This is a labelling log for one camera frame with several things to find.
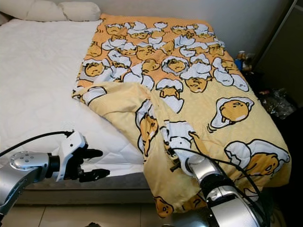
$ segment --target white bed sheet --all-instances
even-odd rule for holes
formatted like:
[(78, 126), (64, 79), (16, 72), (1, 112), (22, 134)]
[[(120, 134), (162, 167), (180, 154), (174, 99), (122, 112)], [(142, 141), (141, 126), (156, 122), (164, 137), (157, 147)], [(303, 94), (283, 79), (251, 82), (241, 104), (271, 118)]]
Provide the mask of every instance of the white bed sheet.
[[(0, 26), (1, 151), (41, 133), (76, 129), (90, 148), (104, 152), (83, 164), (86, 171), (105, 168), (110, 176), (143, 171), (141, 153), (109, 122), (71, 98), (99, 23), (14, 19)], [(52, 152), (64, 138), (50, 136), (15, 151)]]

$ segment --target yellow blanket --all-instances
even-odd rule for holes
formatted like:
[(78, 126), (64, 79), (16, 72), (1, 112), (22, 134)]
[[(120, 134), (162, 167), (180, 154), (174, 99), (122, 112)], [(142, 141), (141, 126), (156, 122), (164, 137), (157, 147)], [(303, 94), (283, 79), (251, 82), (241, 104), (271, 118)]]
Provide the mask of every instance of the yellow blanket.
[[(72, 96), (109, 120), (144, 156), (160, 217), (204, 206), (198, 183), (166, 150), (187, 148), (244, 168), (259, 189), (288, 183), (287, 146), (204, 21), (101, 15)], [(229, 165), (248, 196), (255, 191)]]

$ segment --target black cable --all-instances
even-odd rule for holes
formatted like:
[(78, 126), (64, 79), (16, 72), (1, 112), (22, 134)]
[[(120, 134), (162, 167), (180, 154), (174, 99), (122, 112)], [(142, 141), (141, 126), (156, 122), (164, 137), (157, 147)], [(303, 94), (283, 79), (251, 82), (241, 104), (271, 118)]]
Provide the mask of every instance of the black cable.
[(72, 131), (53, 131), (53, 132), (41, 134), (41, 135), (38, 135), (38, 136), (34, 136), (34, 137), (31, 137), (31, 138), (29, 138), (29, 139), (27, 139), (25, 141), (22, 141), (22, 142), (20, 142), (20, 143), (18, 143), (16, 145), (14, 145), (14, 146), (6, 149), (5, 151), (1, 152), (0, 153), (0, 157), (3, 156), (3, 155), (5, 155), (5, 154), (7, 154), (7, 153), (9, 153), (10, 151), (12, 151), (12, 150), (14, 150), (16, 148), (18, 148), (18, 147), (20, 147), (20, 146), (28, 143), (28, 142), (31, 142), (31, 141), (36, 140), (36, 139), (39, 139), (41, 137), (51, 136), (51, 135), (58, 135), (58, 134), (64, 134), (65, 136), (69, 137), (72, 133), (73, 133)]
[(270, 218), (269, 218), (269, 215), (267, 214), (266, 212), (266, 209), (265, 209), (265, 205), (261, 199), (261, 192), (260, 190), (258, 189), (258, 187), (256, 186), (256, 184), (253, 182), (253, 180), (251, 179), (251, 177), (246, 173), (246, 171), (244, 169), (242, 169), (240, 166), (238, 166), (237, 164), (234, 164), (232, 162), (226, 162), (226, 161), (223, 161), (223, 160), (220, 160), (220, 159), (216, 159), (216, 158), (212, 158), (212, 157), (209, 157), (208, 155), (205, 155), (203, 153), (197, 153), (193, 150), (190, 150), (190, 149), (185, 149), (185, 148), (170, 148), (172, 150), (185, 150), (185, 151), (189, 151), (189, 152), (192, 152), (192, 153), (196, 153), (197, 155), (201, 155), (207, 159), (210, 159), (211, 161), (213, 162), (221, 162), (221, 163), (224, 163), (224, 164), (227, 164), (227, 165), (231, 165), (233, 167), (235, 167), (238, 171), (242, 172), (243, 175), (247, 178), (247, 180), (249, 181), (249, 183), (252, 185), (252, 187), (254, 188), (254, 190), (256, 191), (258, 197), (260, 198), (260, 201), (261, 201), (261, 205), (263, 207), (263, 210), (264, 210), (264, 213), (261, 211), (261, 209), (256, 205), (256, 203), (254, 201), (252, 201), (248, 196), (246, 196), (241, 190), (239, 190), (237, 187), (236, 189), (239, 190), (241, 192), (241, 195), (245, 196), (245, 198), (252, 204), (252, 206), (257, 210), (257, 212), (259, 213), (259, 215), (263, 218), (263, 220), (265, 221), (266, 223), (266, 226), (267, 227), (270, 227)]

